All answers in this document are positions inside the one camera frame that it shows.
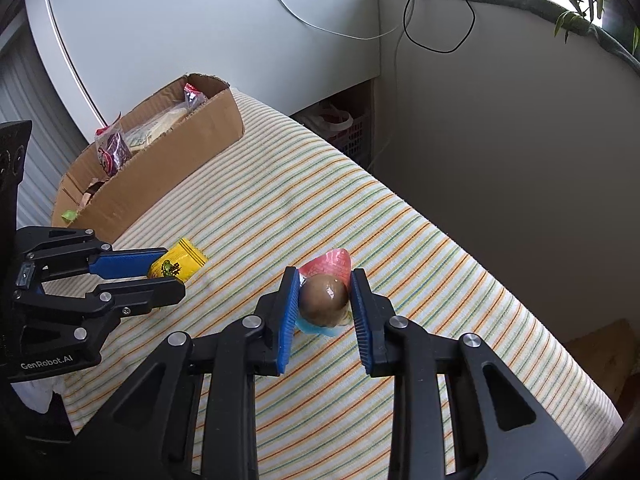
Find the yellow candy wrapper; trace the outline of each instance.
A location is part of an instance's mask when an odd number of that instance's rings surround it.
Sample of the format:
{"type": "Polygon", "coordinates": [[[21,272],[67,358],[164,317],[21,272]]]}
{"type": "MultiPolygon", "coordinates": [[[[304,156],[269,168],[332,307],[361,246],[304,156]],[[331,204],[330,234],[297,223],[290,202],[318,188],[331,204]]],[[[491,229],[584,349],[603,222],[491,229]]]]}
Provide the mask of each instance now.
{"type": "Polygon", "coordinates": [[[175,276],[184,283],[205,263],[207,263],[207,257],[187,238],[180,238],[162,258],[158,258],[151,264],[148,276],[150,278],[175,276]]]}

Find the striped fabric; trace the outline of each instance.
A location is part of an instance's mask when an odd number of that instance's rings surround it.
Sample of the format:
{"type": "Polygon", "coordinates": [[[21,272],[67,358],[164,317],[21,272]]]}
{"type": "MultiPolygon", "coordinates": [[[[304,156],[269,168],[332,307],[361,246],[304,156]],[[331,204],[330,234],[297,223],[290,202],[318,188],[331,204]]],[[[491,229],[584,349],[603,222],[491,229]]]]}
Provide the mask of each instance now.
{"type": "MultiPolygon", "coordinates": [[[[494,348],[591,463],[622,424],[605,394],[542,324],[428,220],[307,129],[235,92],[244,137],[169,192],[114,245],[170,247],[187,237],[209,258],[175,308],[123,320],[102,363],[65,377],[74,430],[175,330],[217,332],[274,291],[287,265],[344,247],[372,289],[430,332],[476,332],[494,348]]],[[[80,296],[98,280],[51,284],[80,296]]],[[[203,395],[208,391],[208,378],[203,395]]],[[[386,478],[392,380],[367,378],[353,330],[335,338],[296,332],[287,373],[257,378],[262,479],[386,478]]],[[[448,406],[447,468],[454,467],[448,406]]],[[[199,469],[206,397],[200,401],[199,469]]]]}

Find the cardboard box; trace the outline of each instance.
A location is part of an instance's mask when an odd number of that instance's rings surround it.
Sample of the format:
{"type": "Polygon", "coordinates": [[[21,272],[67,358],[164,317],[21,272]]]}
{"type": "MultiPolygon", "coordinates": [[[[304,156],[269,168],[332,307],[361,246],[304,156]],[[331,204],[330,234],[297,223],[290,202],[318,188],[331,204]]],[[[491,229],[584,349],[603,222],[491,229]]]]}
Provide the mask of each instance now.
{"type": "Polygon", "coordinates": [[[62,214],[78,209],[92,178],[106,176],[93,144],[80,154],[60,182],[53,227],[91,228],[100,240],[113,243],[166,193],[242,137],[244,124],[228,83],[202,74],[185,75],[142,101],[121,118],[124,131],[183,100],[187,82],[209,99],[133,156],[68,224],[62,214]]]}

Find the white cabinet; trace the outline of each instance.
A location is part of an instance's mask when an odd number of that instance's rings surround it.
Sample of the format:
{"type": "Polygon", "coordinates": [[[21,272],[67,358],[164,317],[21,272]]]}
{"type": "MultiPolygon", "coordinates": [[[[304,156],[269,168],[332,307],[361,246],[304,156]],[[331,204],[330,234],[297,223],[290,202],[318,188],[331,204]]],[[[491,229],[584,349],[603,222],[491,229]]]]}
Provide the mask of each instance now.
{"type": "MultiPolygon", "coordinates": [[[[284,0],[337,32],[380,33],[378,0],[284,0]]],[[[88,139],[185,72],[289,115],[380,71],[379,41],[314,30],[277,0],[26,0],[44,65],[88,139]]]]}

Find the silver screw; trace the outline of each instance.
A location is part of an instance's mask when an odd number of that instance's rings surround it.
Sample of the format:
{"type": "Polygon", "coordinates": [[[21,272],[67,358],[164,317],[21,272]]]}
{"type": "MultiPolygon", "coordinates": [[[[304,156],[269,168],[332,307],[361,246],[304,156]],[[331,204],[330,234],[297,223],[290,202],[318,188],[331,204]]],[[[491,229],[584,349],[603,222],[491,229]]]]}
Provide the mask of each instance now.
{"type": "Polygon", "coordinates": [[[245,328],[258,328],[261,324],[260,316],[247,316],[242,320],[242,326],[245,328]]]}
{"type": "Polygon", "coordinates": [[[74,330],[74,337],[78,339],[78,341],[84,341],[86,339],[86,330],[79,326],[74,330]]]}
{"type": "Polygon", "coordinates": [[[403,316],[391,316],[389,318],[389,325],[394,328],[407,328],[409,326],[409,320],[403,316]]]}
{"type": "Polygon", "coordinates": [[[479,335],[468,333],[462,336],[462,342],[467,346],[471,346],[471,348],[478,348],[482,343],[482,339],[479,335]]]}
{"type": "Polygon", "coordinates": [[[171,346],[182,346],[187,342],[187,335],[184,332],[174,332],[166,340],[171,346]]]}

